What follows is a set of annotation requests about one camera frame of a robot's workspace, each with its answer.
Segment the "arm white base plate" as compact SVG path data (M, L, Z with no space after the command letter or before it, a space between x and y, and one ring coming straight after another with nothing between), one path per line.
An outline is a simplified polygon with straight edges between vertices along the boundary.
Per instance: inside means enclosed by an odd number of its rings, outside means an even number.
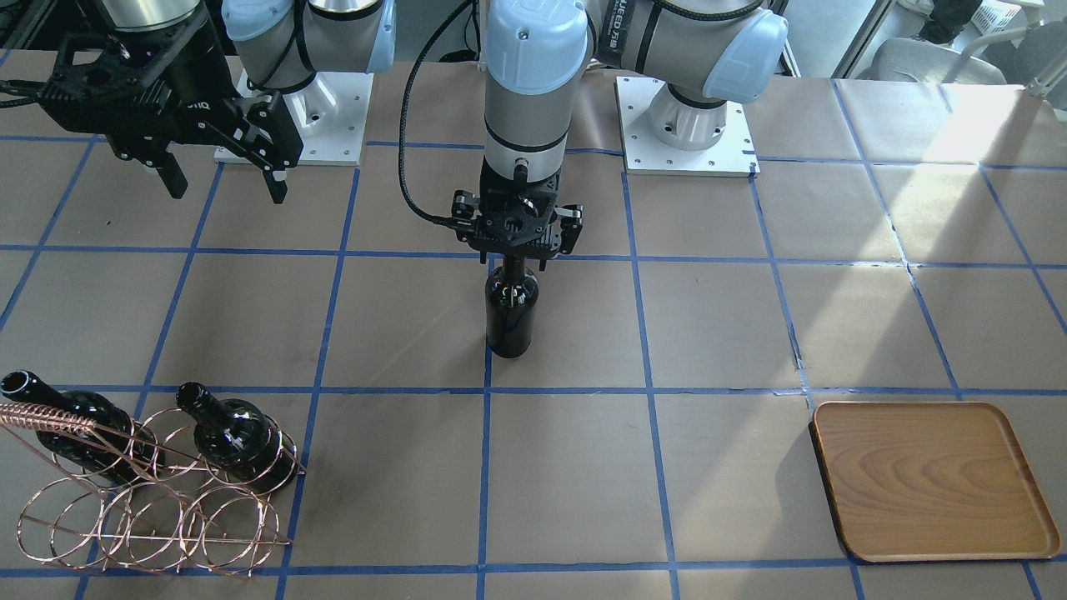
M626 171L633 175L755 176L761 172L739 102L691 107L654 78L618 77Z
M300 165L357 167L375 75L318 72L309 85L283 95L303 140Z

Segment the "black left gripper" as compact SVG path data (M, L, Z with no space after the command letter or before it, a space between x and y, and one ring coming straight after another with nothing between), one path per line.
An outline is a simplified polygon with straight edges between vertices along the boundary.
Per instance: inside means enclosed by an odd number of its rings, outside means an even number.
M480 176L480 198L464 190L453 193L450 228L460 242L483 254L488 273L497 255L534 258L544 273L550 259L571 254L584 227L580 204L557 204L559 174L534 181L528 161L512 163L505 178L485 162Z

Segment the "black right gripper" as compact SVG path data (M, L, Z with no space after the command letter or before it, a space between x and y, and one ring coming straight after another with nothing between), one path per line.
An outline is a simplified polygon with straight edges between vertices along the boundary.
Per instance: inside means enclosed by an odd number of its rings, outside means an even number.
M175 200L189 181L168 151L173 143L222 147L256 165L275 205L303 149L280 92L237 91L210 17L143 32L68 32L33 97L62 128L103 135L122 160L156 168Z

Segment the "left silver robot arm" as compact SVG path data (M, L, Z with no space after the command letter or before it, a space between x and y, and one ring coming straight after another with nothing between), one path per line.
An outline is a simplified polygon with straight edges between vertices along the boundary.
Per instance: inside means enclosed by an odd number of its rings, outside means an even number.
M761 96L789 41L764 1L493 1L485 23L485 147L476 193L443 220L487 255L545 263L573 251L582 206L558 188L591 61L659 84L634 110L656 147L704 155L729 111Z

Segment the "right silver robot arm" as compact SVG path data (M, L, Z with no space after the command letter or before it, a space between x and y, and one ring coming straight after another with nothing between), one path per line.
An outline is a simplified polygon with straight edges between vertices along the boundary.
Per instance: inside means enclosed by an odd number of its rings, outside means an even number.
M188 181L173 144L225 148L262 172L274 203L310 129L330 117L324 73L388 72L393 1L80 1L87 23L58 46L46 81L4 81L63 129L103 135L114 155Z

